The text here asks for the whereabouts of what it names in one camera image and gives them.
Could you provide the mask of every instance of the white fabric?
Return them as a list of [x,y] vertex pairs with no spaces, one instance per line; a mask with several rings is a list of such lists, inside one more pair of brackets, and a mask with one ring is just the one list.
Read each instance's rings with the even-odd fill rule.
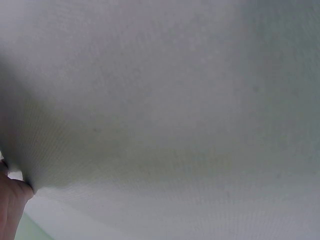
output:
[[1,1],[0,146],[27,212],[56,240],[318,240],[319,14]]

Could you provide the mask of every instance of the skin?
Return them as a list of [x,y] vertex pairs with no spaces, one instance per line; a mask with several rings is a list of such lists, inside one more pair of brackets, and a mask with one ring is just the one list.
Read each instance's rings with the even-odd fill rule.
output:
[[25,205],[34,196],[24,181],[10,179],[0,160],[0,240],[14,240]]

